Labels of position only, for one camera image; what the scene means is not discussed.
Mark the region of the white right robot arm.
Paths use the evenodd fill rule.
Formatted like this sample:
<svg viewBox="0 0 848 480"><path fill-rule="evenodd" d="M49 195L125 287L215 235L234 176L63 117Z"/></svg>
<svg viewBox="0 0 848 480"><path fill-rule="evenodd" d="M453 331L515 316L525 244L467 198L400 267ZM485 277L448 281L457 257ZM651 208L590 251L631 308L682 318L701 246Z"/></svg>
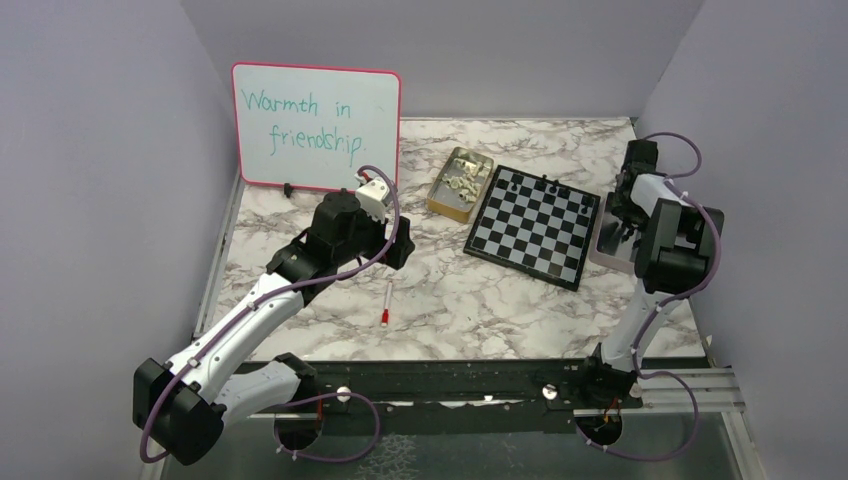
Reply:
<svg viewBox="0 0 848 480"><path fill-rule="evenodd" d="M724 214L680 190L677 175L658 170L657 135L630 141L615 188L603 203L597 252L629 247L634 293L611 333L586 359L579 398L594 408L621 403L640 376L647 347L670 314L703 290L721 258Z"/></svg>

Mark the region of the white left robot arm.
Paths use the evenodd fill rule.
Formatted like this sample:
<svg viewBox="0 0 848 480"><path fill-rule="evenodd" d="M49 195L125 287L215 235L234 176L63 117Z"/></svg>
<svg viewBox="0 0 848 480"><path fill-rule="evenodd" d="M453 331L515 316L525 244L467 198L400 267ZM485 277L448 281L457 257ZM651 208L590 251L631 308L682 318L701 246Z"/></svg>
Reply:
<svg viewBox="0 0 848 480"><path fill-rule="evenodd" d="M415 249L396 187L377 180L324 196L311 225L274 253L249 293L211 330L169 360L143 361L133 375L132 420L139 457L191 465L224 429L267 407L313 401L308 366L285 354L250 374L238 367L276 328L333 283L379 263L401 269Z"/></svg>

